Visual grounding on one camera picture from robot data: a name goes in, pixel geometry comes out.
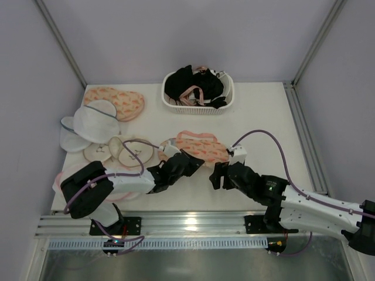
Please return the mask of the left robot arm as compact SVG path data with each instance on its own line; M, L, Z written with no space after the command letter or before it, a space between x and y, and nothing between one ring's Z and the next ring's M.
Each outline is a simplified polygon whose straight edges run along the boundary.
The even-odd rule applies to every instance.
M104 229L118 228L124 219L117 205L106 201L108 196L161 193L180 178L193 175L203 164L204 160L184 150L156 166L143 167L138 173L127 173L124 169L110 171L100 161L91 162L60 184L66 200L63 212L72 219L88 217Z

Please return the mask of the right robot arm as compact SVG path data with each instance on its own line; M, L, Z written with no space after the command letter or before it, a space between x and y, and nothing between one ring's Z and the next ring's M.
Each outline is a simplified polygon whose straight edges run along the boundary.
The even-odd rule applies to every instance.
M209 177L215 190L236 189L265 206L269 232L304 230L339 240L365 255L374 255L374 202L350 203L297 190L277 176L260 175L237 162L218 163Z

